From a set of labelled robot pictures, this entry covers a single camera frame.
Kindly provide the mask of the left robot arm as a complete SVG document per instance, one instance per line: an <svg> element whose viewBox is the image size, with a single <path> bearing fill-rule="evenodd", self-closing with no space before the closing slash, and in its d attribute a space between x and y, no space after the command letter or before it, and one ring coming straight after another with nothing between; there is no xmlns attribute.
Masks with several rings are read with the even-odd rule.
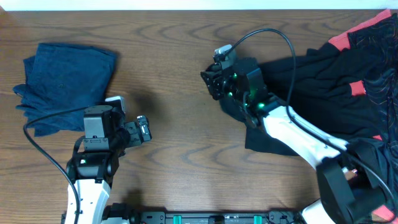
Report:
<svg viewBox="0 0 398 224"><path fill-rule="evenodd" d="M85 135L73 148L67 163L68 207L65 223L129 223L126 212L118 217L106 206L119 158L129 147L152 139L149 121L138 116L125 121L122 106L99 105L84 110Z"/></svg>

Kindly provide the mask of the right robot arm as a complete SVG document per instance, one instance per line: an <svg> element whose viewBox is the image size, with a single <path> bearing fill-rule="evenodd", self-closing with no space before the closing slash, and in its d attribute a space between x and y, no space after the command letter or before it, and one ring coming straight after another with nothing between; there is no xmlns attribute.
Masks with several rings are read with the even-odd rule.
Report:
<svg viewBox="0 0 398 224"><path fill-rule="evenodd" d="M366 143L336 138L300 117L269 91L254 58L218 62L201 72L214 100L230 98L255 127L290 147L316 171L320 199L291 223L371 223L370 214L397 202Z"/></svg>

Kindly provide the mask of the black t-shirt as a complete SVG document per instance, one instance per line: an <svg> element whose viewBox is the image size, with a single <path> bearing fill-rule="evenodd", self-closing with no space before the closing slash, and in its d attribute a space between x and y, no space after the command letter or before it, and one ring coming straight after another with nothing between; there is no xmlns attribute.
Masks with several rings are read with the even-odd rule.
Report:
<svg viewBox="0 0 398 224"><path fill-rule="evenodd" d="M397 193L397 59L374 48L340 52L334 45L308 49L296 59L260 63L265 84L321 130L345 139L381 137L383 177Z"/></svg>

